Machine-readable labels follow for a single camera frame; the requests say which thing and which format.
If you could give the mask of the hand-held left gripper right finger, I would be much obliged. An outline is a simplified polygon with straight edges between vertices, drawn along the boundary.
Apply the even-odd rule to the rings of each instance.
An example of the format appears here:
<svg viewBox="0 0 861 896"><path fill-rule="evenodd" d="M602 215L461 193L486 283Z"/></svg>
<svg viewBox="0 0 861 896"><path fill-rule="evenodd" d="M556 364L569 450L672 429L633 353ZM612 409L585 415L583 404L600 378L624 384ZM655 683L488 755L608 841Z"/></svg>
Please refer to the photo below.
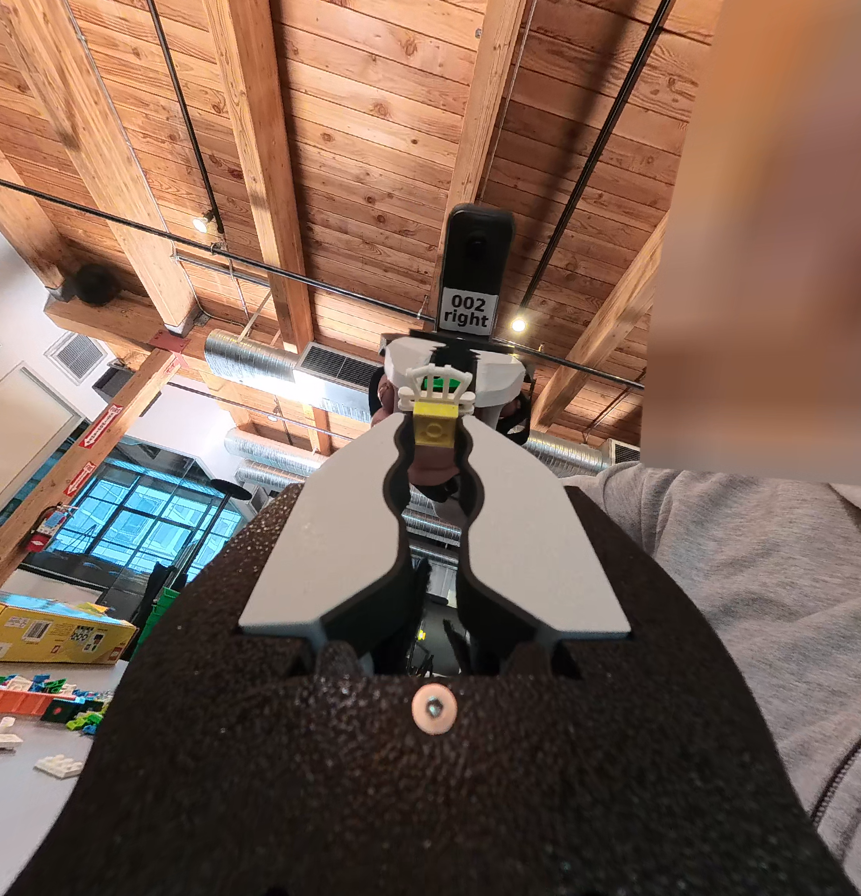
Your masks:
<svg viewBox="0 0 861 896"><path fill-rule="evenodd" d="M520 644L623 640L630 624L569 494L532 454L477 418L459 436L458 611L498 659Z"/></svg>

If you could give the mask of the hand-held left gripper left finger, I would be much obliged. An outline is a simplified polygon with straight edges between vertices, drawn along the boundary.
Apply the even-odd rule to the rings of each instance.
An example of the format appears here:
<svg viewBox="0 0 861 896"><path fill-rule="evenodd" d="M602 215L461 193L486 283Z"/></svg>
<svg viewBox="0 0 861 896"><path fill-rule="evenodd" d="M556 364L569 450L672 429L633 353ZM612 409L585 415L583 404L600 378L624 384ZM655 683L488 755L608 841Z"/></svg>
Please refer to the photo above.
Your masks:
<svg viewBox="0 0 861 896"><path fill-rule="evenodd" d="M239 618L246 634L357 655L414 634L423 613L403 512L412 418L393 413L312 473Z"/></svg>

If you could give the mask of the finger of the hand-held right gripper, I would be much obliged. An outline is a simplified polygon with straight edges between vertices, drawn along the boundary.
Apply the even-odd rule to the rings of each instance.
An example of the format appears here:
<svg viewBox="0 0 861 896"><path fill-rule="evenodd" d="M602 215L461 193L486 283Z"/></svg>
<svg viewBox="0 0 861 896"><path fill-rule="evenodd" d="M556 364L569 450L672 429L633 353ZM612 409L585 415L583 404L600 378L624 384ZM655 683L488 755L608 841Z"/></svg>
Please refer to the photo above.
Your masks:
<svg viewBox="0 0 861 896"><path fill-rule="evenodd" d="M472 353L474 411L501 412L521 392L526 368L512 354L488 350L472 350Z"/></svg>
<svg viewBox="0 0 861 896"><path fill-rule="evenodd" d="M442 346L443 341L439 338L399 337L389 342L383 362L383 395L398 394L402 387L412 388L417 393L418 388L407 372L431 364L434 352Z"/></svg>

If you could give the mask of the small white green lego subassembly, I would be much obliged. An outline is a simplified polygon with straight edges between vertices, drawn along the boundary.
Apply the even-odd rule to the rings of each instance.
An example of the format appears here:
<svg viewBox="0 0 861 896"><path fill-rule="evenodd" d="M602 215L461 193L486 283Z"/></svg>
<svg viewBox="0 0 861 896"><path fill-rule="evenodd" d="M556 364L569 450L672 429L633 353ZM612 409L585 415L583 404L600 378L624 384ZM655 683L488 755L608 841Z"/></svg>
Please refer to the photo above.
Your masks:
<svg viewBox="0 0 861 896"><path fill-rule="evenodd" d="M413 418L414 444L455 447L459 421L473 415L474 373L451 364L424 364L405 371L398 387L398 409Z"/></svg>

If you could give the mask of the pile of loose lego pieces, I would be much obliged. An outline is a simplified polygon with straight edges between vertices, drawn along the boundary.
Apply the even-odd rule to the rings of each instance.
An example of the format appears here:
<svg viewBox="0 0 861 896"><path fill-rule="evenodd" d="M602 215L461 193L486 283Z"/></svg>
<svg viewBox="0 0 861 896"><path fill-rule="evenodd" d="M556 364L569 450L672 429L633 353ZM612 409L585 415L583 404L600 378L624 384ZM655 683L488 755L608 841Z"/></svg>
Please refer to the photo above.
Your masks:
<svg viewBox="0 0 861 896"><path fill-rule="evenodd" d="M16 716L16 719L41 721L67 726L70 730L84 730L92 733L100 724L99 720L110 705L113 693L110 690L92 690L78 686L66 678L54 678L48 673L0 675L0 689L23 692L51 693L55 700L39 718Z"/></svg>

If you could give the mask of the orange lego plate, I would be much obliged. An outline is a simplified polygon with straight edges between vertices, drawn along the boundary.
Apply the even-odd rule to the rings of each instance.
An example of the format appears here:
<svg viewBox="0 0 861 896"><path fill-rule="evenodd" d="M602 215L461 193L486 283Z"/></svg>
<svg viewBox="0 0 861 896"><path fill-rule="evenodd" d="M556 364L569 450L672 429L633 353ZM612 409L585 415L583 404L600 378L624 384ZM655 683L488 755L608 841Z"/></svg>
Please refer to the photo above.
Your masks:
<svg viewBox="0 0 861 896"><path fill-rule="evenodd" d="M54 700L51 693L0 689L0 715L39 719Z"/></svg>

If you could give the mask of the person's right hand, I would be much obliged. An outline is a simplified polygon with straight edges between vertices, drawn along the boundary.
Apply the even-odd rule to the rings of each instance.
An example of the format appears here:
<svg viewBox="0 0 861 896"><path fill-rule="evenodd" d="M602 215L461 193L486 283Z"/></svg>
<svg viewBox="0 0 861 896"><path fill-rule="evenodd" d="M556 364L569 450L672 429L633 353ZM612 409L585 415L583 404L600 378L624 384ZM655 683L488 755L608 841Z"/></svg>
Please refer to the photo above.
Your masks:
<svg viewBox="0 0 861 896"><path fill-rule="evenodd" d="M379 369L372 380L377 397L369 400L372 409L370 424L377 425L398 409L398 390ZM425 497L443 503L459 490L459 467L455 449L417 445L409 468L409 480Z"/></svg>

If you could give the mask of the black lighting track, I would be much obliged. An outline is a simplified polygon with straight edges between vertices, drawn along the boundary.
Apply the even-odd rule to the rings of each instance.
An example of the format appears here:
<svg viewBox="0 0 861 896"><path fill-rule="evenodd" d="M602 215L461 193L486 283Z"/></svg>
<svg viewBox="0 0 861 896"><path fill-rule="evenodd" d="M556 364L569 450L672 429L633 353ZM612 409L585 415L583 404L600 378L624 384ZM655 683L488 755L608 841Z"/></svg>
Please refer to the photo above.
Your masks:
<svg viewBox="0 0 861 896"><path fill-rule="evenodd" d="M215 193L212 187L212 181L210 179L209 172L205 165L205 157L200 147L200 142L198 140L197 131L194 127L193 120L190 116L190 109L187 103L187 99L185 97L182 84L178 77L178 71L173 59L173 55L169 46L169 41L163 28L162 18L160 16L156 1L145 1L145 5L152 20L153 29L155 32L155 37L157 43L162 52L164 64L166 67L167 74L169 76L169 81L172 86L173 93L175 95L175 99L178 105L178 111L181 116L182 124L185 128L185 131L188 136L188 140L190 143L191 151L193 152L194 160L198 169L198 173L201 178L202 186L205 190L205 195L207 197L209 210L212 210L219 221L219 226L221 232L217 237L218 242L224 244L226 242L225 238L225 229L223 223L222 212L220 211L218 202L215 197Z"/></svg>
<svg viewBox="0 0 861 896"><path fill-rule="evenodd" d="M558 221L552 230L552 233L545 244L541 258L536 264L534 272L527 284L525 293L520 300L519 308L521 313L529 307L533 297L535 296L538 285L543 279L555 250L559 247L559 243L567 230L571 218L579 205L580 199L589 184L591 176L600 161L607 143L614 133L616 124L619 122L624 108L627 106L631 94L634 92L638 79L645 69L649 56L660 35L663 33L664 27L670 18L675 1L661 1L656 7L656 12L646 29L645 35L641 40L638 49L632 58L626 75L624 76L616 97L610 106L604 123L601 125L591 150L589 151L586 161L584 162L579 177L573 186L568 201L565 203L563 211L560 213Z"/></svg>

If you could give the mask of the green plastic crate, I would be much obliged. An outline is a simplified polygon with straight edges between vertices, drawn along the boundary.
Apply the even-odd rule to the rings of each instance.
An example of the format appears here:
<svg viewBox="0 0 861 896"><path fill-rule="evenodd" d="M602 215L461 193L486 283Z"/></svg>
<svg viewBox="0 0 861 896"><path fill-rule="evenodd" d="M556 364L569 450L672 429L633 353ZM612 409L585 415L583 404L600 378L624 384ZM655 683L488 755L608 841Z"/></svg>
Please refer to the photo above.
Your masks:
<svg viewBox="0 0 861 896"><path fill-rule="evenodd" d="M160 621L165 613L178 599L179 591L173 588L163 587L158 596L152 602L147 617L144 621L140 636L136 644L136 650L143 646L149 638L158 621Z"/></svg>

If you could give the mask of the person's grey hoodie torso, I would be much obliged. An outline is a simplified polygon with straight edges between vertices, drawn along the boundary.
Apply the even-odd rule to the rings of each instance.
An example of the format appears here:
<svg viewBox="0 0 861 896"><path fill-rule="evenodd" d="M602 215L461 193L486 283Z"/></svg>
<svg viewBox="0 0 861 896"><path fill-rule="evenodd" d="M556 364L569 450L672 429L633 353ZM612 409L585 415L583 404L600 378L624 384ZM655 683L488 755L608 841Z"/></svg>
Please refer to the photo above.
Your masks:
<svg viewBox="0 0 861 896"><path fill-rule="evenodd" d="M861 894L861 486L646 468L562 479L682 587Z"/></svg>

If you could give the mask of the red fire extinguisher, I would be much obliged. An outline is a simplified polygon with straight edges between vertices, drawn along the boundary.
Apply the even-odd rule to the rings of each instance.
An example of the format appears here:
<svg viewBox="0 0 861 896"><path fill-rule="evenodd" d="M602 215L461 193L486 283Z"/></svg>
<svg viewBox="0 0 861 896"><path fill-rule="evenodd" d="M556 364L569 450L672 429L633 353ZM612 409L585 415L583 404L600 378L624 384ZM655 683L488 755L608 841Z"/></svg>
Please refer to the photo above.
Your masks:
<svg viewBox="0 0 861 896"><path fill-rule="evenodd" d="M71 505L67 504L56 504L46 508L33 524L22 549L27 553L44 551L56 532L71 516L73 509Z"/></svg>

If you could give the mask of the long black ceiling pipe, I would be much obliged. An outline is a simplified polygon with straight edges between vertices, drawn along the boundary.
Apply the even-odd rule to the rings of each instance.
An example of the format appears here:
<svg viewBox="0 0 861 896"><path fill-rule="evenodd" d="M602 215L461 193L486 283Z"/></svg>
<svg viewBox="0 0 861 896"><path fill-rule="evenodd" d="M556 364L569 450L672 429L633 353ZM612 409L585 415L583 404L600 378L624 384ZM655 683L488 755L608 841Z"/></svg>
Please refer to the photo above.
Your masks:
<svg viewBox="0 0 861 896"><path fill-rule="evenodd" d="M355 302L362 303L365 306L372 308L382 309L390 314L401 315L405 317L409 317L416 321L420 322L429 322L434 323L435 318L426 315L420 311L410 311L406 308L401 308L397 305L391 304L389 302L385 302L383 300L369 297L363 295L358 292L354 292L352 290L337 287L328 283L325 283L321 280L315 280L311 277L308 277L303 274L297 274L293 272L289 272L285 269L279 268L275 265L259 262L253 259L246 258L244 256L237 255L233 252L229 252L226 249L210 247L205 244L201 244L195 240L181 237L175 233L166 230L158 230L149 225L145 225L144 223L140 223L134 221L129 218L124 218L122 216L118 216L107 211L103 211L100 209L92 208L83 204L79 204L70 200L65 200L57 196L53 196L42 191L27 187L25 185L20 185L18 183L14 183L12 181L5 180L0 178L0 188L7 189L13 193L27 196L33 198L35 200L40 200L45 203L50 203L55 206L65 208L68 210L76 211L80 214L87 215L92 218L98 218L105 222L110 223L111 225L117 225L119 227L126 228L128 230L134 230L139 233L146 234L151 237L159 238L165 241L172 242L174 245L182 245L187 248L195 249L201 252L208 252L212 256L216 256L218 258L222 258L230 263L235 263L236 265L243 265L248 268L253 268L264 274L272 274L278 277L281 277L286 280L290 280L292 282L296 282L307 287L312 287L314 289L323 290L326 293L333 294L338 297L345 297ZM577 362L569 361L565 357L557 357L551 355L546 352L542 352L539 350L533 350L523 344L506 340L499 337L492 337L491 344L496 344L500 347L506 347L509 349L515 349L519 353L524 353L529 357L533 357L535 359L545 361L550 364L555 364L559 367L563 367L569 369L574 372L578 372L581 374L588 375L590 377L594 377L605 382L620 385L623 388L628 388L632 391L636 392L644 392L645 385L639 380L630 380L624 377L620 377L618 375L613 375L598 368L588 366L585 364L579 364Z"/></svg>

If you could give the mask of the black round ceiling speaker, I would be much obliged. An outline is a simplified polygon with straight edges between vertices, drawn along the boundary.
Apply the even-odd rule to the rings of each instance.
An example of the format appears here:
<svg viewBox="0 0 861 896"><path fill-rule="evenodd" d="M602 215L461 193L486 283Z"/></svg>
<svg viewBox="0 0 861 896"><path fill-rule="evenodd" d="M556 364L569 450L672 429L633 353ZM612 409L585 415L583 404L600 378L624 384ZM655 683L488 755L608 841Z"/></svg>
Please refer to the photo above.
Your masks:
<svg viewBox="0 0 861 896"><path fill-rule="evenodd" d="M103 308L121 294L122 284L110 267L87 263L73 274L71 292L73 297L84 304Z"/></svg>

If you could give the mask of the large silver air duct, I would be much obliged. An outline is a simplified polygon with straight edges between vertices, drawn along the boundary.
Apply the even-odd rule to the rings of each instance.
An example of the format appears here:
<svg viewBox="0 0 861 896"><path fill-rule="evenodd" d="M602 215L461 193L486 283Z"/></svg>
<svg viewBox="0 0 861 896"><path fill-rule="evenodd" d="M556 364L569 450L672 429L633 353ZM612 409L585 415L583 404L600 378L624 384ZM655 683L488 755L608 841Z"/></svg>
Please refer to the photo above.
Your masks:
<svg viewBox="0 0 861 896"><path fill-rule="evenodd" d="M372 416L382 366L310 342L301 354L213 330L205 362L215 376L362 423Z"/></svg>

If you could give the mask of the white wall vent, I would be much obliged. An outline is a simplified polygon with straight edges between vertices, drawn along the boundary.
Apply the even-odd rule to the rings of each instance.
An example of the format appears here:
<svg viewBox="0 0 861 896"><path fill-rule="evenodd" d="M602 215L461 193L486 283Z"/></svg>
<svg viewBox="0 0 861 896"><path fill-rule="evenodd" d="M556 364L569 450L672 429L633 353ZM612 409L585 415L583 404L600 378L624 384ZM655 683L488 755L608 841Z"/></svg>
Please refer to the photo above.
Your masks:
<svg viewBox="0 0 861 896"><path fill-rule="evenodd" d="M44 353L44 357L76 385L81 385L111 357L104 346L84 334L66 332Z"/></svg>

